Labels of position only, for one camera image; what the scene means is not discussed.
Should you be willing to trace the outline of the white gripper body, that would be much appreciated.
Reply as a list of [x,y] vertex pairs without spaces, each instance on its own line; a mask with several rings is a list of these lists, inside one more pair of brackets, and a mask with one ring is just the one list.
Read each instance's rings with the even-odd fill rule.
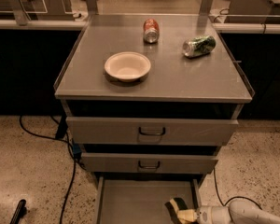
[[231,224],[229,209],[222,206],[201,206],[196,210],[199,224]]

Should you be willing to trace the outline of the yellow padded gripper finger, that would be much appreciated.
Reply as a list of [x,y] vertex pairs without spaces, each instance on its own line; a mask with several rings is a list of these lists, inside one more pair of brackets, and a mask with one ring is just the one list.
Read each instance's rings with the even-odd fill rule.
[[194,209],[179,210],[177,218],[182,224],[191,224],[197,220],[197,215]]

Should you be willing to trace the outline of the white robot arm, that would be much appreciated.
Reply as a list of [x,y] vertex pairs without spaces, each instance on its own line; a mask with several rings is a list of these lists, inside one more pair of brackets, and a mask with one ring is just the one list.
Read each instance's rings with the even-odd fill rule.
[[231,201],[228,206],[179,210],[177,218],[182,224],[280,224],[280,217],[241,200]]

